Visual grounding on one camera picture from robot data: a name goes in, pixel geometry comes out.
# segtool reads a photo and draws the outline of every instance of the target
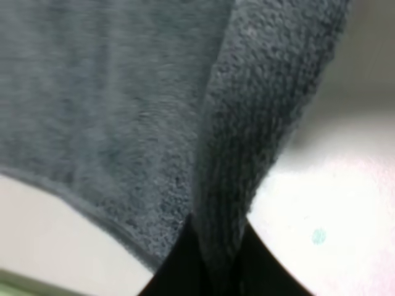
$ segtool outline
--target blurry cloth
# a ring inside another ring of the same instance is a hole
[[[349,2],[1,0],[0,172],[151,270],[192,212],[220,277]]]

